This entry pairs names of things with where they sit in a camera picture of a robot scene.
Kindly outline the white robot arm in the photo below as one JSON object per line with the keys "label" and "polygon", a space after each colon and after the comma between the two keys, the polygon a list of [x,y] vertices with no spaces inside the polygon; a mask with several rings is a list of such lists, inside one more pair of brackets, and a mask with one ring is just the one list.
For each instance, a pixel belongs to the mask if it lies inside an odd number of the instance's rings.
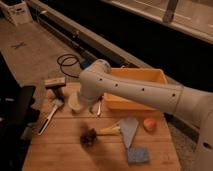
{"label": "white robot arm", "polygon": [[173,114],[199,129],[192,171],[213,171],[213,93],[183,85],[116,77],[106,60],[96,60],[80,75],[79,101],[93,104],[109,93]]}

